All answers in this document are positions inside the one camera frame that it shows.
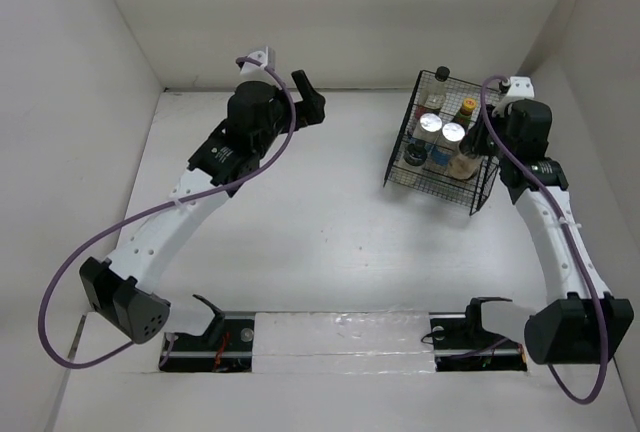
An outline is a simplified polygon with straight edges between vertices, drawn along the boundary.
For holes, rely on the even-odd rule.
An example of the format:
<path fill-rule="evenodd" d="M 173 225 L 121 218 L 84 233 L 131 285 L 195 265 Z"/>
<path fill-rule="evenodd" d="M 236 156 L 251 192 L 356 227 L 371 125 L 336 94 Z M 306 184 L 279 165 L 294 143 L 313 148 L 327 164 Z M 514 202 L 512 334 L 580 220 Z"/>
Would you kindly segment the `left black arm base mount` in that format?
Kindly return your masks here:
<path fill-rule="evenodd" d="M 158 368 L 166 373 L 248 373 L 252 370 L 255 312 L 224 312 L 201 295 L 212 312 L 203 335 L 166 334 Z"/>

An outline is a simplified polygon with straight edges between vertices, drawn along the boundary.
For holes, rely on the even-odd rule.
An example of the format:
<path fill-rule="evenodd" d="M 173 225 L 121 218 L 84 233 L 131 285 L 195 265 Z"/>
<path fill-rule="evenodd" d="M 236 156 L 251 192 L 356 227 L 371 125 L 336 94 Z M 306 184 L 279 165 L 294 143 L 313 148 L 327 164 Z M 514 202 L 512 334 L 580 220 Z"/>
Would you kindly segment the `red-lid dark sauce jar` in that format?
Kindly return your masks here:
<path fill-rule="evenodd" d="M 417 143 L 409 143 L 403 154 L 404 162 L 410 167 L 423 167 L 427 157 L 426 147 Z"/>

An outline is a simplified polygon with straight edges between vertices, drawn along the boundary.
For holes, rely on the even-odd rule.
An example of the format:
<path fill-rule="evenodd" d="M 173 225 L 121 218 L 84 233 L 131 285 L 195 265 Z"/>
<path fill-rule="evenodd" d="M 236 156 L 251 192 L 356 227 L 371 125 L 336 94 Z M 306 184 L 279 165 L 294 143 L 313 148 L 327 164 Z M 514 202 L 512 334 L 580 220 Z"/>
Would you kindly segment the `silver-lid blue-label shaker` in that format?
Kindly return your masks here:
<path fill-rule="evenodd" d="M 438 166 L 446 166 L 457 152 L 458 145 L 466 135 L 466 130 L 454 122 L 446 123 L 431 150 L 431 159 Z"/>
<path fill-rule="evenodd" d="M 440 135 L 443 127 L 442 119 L 434 113 L 424 113 L 417 121 L 412 137 L 416 142 L 422 141 L 425 149 L 430 151 Z"/>

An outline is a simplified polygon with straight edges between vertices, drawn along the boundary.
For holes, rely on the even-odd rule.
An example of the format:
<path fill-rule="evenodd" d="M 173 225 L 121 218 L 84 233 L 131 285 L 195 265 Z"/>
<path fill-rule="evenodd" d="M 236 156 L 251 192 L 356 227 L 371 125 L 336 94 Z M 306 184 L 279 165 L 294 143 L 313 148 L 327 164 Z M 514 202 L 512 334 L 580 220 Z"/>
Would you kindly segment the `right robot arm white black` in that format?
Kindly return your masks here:
<path fill-rule="evenodd" d="M 483 346 L 497 335 L 525 346 L 540 365 L 597 364 L 613 357 L 634 311 L 614 297 L 588 255 L 571 211 L 568 181 L 547 157 L 551 109 L 532 99 L 498 106 L 472 129 L 473 146 L 499 159 L 499 176 L 528 228 L 543 272 L 546 306 L 510 299 L 482 301 L 462 321 L 462 333 Z"/>

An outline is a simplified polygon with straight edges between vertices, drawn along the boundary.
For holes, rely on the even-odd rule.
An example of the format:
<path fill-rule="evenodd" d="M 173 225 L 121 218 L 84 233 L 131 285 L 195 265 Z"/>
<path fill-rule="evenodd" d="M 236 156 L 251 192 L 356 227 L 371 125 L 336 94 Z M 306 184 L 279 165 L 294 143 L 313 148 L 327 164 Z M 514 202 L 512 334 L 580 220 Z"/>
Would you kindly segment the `tall clear black-cap bottle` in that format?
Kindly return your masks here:
<path fill-rule="evenodd" d="M 446 66 L 439 66 L 435 71 L 433 80 L 426 88 L 424 107 L 428 112 L 436 115 L 440 114 L 446 100 L 446 82 L 449 78 L 449 74 L 450 69 Z"/>

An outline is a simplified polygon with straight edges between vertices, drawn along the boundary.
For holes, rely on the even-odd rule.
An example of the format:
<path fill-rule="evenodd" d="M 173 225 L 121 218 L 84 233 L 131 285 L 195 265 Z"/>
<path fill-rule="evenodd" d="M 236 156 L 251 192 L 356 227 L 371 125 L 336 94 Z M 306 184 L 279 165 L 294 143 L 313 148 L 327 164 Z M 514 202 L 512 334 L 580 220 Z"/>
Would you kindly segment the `yellow-cap brown sauce bottle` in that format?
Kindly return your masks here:
<path fill-rule="evenodd" d="M 467 130 L 471 124 L 473 113 L 476 109 L 477 102 L 473 98 L 465 98 L 459 110 L 456 112 L 453 122 L 459 124 L 465 130 Z"/>

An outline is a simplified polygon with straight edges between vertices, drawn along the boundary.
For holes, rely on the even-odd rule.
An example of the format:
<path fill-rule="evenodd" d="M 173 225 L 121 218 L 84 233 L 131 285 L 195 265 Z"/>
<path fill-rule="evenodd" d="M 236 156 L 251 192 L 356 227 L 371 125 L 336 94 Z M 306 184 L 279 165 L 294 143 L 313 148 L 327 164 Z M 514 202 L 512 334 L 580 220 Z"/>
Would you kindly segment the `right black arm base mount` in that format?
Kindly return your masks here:
<path fill-rule="evenodd" d="M 421 343 L 432 347 L 437 372 L 527 372 L 521 344 L 485 330 L 481 306 L 506 302 L 499 297 L 472 298 L 463 312 L 429 314 L 430 331 Z"/>

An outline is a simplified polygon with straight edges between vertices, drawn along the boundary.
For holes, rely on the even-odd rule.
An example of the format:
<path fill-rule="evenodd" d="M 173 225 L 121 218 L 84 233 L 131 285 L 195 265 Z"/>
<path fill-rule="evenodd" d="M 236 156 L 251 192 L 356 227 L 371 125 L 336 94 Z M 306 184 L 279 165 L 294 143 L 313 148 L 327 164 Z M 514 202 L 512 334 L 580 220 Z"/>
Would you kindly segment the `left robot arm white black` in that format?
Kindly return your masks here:
<path fill-rule="evenodd" d="M 79 275 L 94 311 L 131 342 L 144 344 L 162 331 L 186 333 L 201 348 L 222 339 L 216 310 L 182 312 L 155 294 L 161 275 L 205 219 L 255 177 L 281 134 L 320 124 L 325 98 L 306 73 L 291 74 L 301 99 L 262 81 L 238 85 L 226 118 L 188 159 L 168 202 L 106 258 L 88 258 Z"/>

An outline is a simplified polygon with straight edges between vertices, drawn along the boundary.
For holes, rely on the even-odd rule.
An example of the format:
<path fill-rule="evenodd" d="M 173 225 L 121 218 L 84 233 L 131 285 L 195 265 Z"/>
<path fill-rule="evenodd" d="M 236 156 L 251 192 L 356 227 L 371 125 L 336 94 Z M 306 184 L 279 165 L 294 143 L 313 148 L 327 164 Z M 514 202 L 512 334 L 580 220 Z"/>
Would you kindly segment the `black-cap spice jar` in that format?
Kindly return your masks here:
<path fill-rule="evenodd" d="M 456 180 L 466 181 L 477 174 L 482 162 L 483 157 L 472 151 L 472 139 L 465 136 L 449 160 L 446 172 Z"/>

